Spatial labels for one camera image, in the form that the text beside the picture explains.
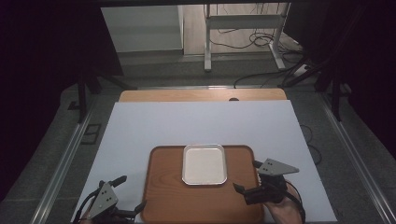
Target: white table top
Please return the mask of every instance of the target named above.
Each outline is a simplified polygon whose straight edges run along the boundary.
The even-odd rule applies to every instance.
[[[115,188],[117,207],[134,210],[142,201],[150,151],[190,144],[246,145],[256,161],[271,158],[299,168],[285,178],[300,191],[306,221],[336,221],[288,100],[116,103],[77,208],[100,180],[127,175]]]

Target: white desk leg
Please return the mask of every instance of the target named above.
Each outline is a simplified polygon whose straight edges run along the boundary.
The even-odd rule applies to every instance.
[[[211,54],[211,43],[210,43],[210,5],[206,5],[206,40],[205,40],[205,71],[210,72],[212,70],[212,54]]]
[[[273,53],[277,68],[279,70],[286,69],[285,64],[283,63],[282,57],[279,55],[278,45],[279,45],[280,35],[282,34],[283,26],[285,25],[285,21],[286,21],[286,18],[288,16],[289,6],[290,6],[290,3],[287,3],[283,7],[282,12],[280,13],[279,25],[276,28],[274,41],[272,43],[270,43],[270,50]]]

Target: silver tray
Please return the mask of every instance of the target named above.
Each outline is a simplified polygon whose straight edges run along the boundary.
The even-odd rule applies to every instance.
[[[188,145],[183,152],[182,179],[188,185],[220,185],[227,180],[224,148]]]

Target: wooden tray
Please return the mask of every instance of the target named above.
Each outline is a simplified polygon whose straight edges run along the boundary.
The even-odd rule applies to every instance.
[[[184,147],[155,147],[150,154],[144,192],[145,223],[262,223],[261,204],[246,205],[233,183],[258,186],[246,146],[223,146],[227,180],[219,186],[189,186],[181,179]]]

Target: white wall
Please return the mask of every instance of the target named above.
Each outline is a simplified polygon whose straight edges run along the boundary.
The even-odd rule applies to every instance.
[[[181,7],[103,7],[117,52],[182,49]]]

